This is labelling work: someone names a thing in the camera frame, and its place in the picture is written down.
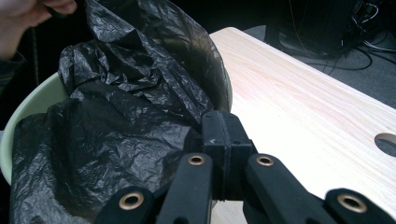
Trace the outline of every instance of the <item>wood grain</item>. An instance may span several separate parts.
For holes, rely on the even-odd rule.
[[[232,112],[260,152],[320,198],[353,189],[396,218],[396,158],[375,144],[396,134],[395,109],[234,28],[211,38],[232,82]],[[216,205],[213,223],[243,215],[228,207]]]

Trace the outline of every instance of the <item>metal grommet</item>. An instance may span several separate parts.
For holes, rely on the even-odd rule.
[[[350,194],[340,194],[337,197],[337,201],[343,205],[346,209],[356,212],[364,213],[367,211],[366,204],[359,198]]]
[[[260,156],[257,158],[257,163],[263,166],[272,166],[274,165],[273,159],[266,157],[266,156]]]
[[[132,210],[139,207],[144,201],[144,196],[141,192],[134,191],[128,194],[125,194],[121,199],[119,206],[123,210]]]
[[[205,158],[202,156],[191,156],[189,157],[189,164],[191,165],[202,165],[205,162]]]

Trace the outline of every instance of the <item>black plastic bag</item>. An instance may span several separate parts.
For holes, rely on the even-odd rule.
[[[16,127],[11,223],[92,223],[119,189],[159,189],[201,116],[230,110],[219,53],[180,9],[160,0],[86,7],[96,39],[60,60],[70,99]]]

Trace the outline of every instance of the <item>hand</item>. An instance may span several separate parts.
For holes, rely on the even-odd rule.
[[[11,59],[23,33],[51,17],[47,7],[72,14],[77,3],[74,0],[0,0],[0,58]]]

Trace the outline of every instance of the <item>light green bowl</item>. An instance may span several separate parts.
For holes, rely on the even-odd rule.
[[[51,105],[61,102],[67,98],[64,84],[55,73],[37,88],[35,88],[15,110],[9,119],[0,142],[0,167],[1,172],[8,184],[11,184],[12,173],[12,145],[14,141],[14,130],[17,123],[29,115],[45,113]]]

